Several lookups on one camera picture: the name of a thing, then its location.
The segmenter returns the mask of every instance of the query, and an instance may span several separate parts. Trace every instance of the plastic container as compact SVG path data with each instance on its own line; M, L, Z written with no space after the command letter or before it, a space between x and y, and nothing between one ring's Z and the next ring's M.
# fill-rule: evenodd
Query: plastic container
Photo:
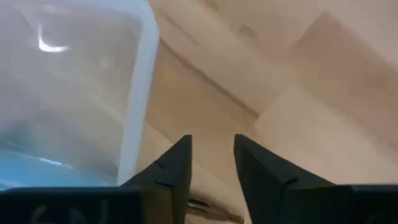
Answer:
M143 0L0 2L0 189L134 174L159 41Z

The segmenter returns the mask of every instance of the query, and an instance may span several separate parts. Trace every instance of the wood grain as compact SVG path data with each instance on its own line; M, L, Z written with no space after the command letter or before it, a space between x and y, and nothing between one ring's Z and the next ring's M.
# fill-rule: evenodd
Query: wood grain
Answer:
M150 3L162 40L254 112L262 112L289 82L199 2Z
M298 79L317 98L387 144L398 159L398 76L355 33L329 14L317 20L289 53Z
M280 95L256 128L268 149L332 182L398 181L398 169L380 145L299 86Z

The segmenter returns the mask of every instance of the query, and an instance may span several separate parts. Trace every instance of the light wood surface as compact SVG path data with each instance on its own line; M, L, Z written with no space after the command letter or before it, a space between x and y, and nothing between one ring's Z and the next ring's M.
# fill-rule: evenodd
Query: light wood surface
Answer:
M193 134L192 188L246 223L236 133L336 183L398 182L394 1L149 2L162 42L141 167Z

